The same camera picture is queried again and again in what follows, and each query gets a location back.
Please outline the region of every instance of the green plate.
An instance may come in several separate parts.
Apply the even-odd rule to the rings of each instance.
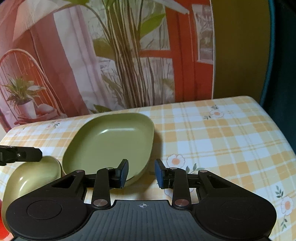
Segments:
[[[80,128],[62,160],[68,174],[82,169],[94,174],[105,167],[117,167],[128,159],[126,185],[139,179],[145,171],[153,144],[154,124],[138,113],[99,116]]]

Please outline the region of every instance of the white flower pot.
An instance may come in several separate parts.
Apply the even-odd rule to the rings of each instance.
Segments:
[[[29,119],[36,119],[36,111],[34,107],[33,101],[29,101],[25,104],[18,105],[18,108],[24,117],[29,118]]]

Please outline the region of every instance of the red object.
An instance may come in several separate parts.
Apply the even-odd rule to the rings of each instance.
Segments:
[[[1,207],[2,207],[2,201],[0,200],[0,240],[5,239],[8,235],[9,232],[6,230],[6,228],[4,227],[4,224],[2,222],[2,216],[1,216]]]

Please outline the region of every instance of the crosshair symbol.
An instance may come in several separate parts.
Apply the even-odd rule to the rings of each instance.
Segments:
[[[140,206],[141,208],[145,208],[145,207],[147,207],[147,206],[149,206],[149,205],[147,205],[146,203],[141,203],[141,204],[138,205],[138,206]]]

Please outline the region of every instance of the flower print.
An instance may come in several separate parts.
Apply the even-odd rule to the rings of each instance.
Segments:
[[[293,200],[289,196],[286,196],[281,201],[281,211],[285,216],[291,214],[293,209]]]
[[[54,120],[46,127],[46,129],[51,128],[51,127],[53,127],[55,129],[58,125],[59,125],[59,122]]]
[[[13,136],[16,137],[16,136],[18,136],[20,133],[21,133],[21,132],[18,131],[18,132],[16,132]]]
[[[281,198],[281,212],[284,214],[284,219],[281,223],[281,230],[283,231],[284,229],[287,228],[286,223],[288,220],[286,219],[286,216],[290,215],[293,209],[293,200],[289,196],[284,196],[284,191],[279,188],[279,186],[276,186],[276,197]]]
[[[168,167],[178,167],[182,168],[185,165],[185,158],[178,154],[173,154],[167,158]]]
[[[169,196],[170,198],[173,198],[173,190],[170,188],[167,188],[164,190],[165,195]]]
[[[211,110],[210,115],[212,118],[221,118],[224,116],[224,113],[219,110]]]
[[[208,119],[211,119],[211,118],[212,118],[212,117],[211,117],[210,115],[205,115],[203,119],[204,119],[204,120],[208,120]]]
[[[190,192],[193,192],[195,188],[189,188]],[[173,198],[173,190],[170,188],[167,188],[164,190],[165,195],[169,196],[170,198]]]
[[[219,107],[218,107],[217,105],[213,105],[213,106],[211,106],[211,108],[212,108],[213,110],[217,110],[217,109],[219,109]]]

